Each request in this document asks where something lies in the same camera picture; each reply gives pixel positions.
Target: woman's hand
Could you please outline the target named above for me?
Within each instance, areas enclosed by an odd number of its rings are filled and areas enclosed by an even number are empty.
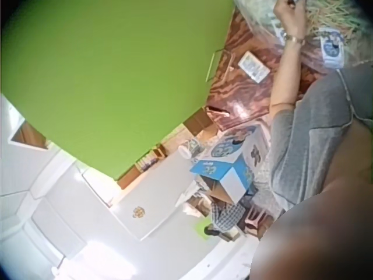
[[[307,32],[306,0],[290,4],[289,0],[277,0],[274,13],[281,21],[285,32],[298,39],[304,39]]]

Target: wood grain surface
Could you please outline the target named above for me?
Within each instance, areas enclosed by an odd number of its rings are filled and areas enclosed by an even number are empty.
[[[207,98],[207,105],[230,112],[229,117],[209,113],[210,118],[215,121],[222,131],[254,120],[269,112],[273,77],[279,67],[281,58],[251,33],[238,9],[233,14],[225,50],[221,55]],[[238,66],[238,62],[247,51],[253,53],[271,70],[270,74],[260,84],[254,82]],[[231,55],[234,56],[233,63],[230,65],[232,68],[223,79]],[[300,98],[309,86],[322,75],[305,65],[302,66]]]

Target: woman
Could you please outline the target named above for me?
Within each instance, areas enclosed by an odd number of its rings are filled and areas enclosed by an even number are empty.
[[[361,64],[315,82],[295,106],[306,36],[305,0],[278,0],[287,36],[270,99],[271,186],[287,211],[323,191],[372,183],[373,69]]]

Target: gray shirt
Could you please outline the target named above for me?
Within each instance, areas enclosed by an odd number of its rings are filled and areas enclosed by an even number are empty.
[[[286,211],[321,192],[329,165],[355,117],[372,129],[369,64],[315,82],[300,104],[272,122],[270,185]]]

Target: woman's arm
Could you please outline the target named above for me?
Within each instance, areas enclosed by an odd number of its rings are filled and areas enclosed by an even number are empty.
[[[289,4],[288,0],[278,0],[274,9],[286,33],[299,40],[303,40],[306,33],[305,6],[305,0],[298,1],[296,5]],[[301,78],[301,47],[301,43],[286,42],[270,97],[271,118],[279,111],[295,107]]]

